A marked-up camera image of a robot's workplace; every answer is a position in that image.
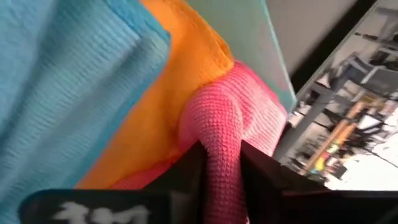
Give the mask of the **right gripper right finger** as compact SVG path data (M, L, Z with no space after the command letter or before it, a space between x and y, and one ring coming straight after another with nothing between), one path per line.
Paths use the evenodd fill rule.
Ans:
M398 191L330 190L241 143L250 224L398 224Z

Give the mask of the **teal translucent plastic bin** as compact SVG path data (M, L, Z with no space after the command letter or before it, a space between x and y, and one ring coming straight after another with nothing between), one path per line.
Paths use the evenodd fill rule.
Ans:
M249 65L290 113L296 97L265 0L186 0Z

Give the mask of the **pink microfiber towel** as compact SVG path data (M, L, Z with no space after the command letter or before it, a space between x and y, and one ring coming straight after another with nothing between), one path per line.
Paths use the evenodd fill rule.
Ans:
M152 167L119 180L129 208L107 224L246 224L241 144L271 155L287 115L275 94L245 64L200 88L177 132L129 139L129 160Z

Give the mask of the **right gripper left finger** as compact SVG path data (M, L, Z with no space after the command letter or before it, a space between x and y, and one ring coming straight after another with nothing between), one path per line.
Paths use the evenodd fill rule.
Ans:
M205 156L195 143L141 190L40 190L19 205L19 224L201 224Z

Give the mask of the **blue microfiber towel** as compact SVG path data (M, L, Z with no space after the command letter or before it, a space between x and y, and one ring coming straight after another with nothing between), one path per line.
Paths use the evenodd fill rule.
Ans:
M169 48L139 0L0 0L0 224L79 182Z

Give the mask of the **orange microfiber towel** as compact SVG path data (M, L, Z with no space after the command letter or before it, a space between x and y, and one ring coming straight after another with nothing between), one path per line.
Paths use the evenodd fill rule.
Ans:
M200 87L233 66L227 43L184 0L140 0L171 35L166 66L130 110L79 189L107 189L178 155L178 122Z

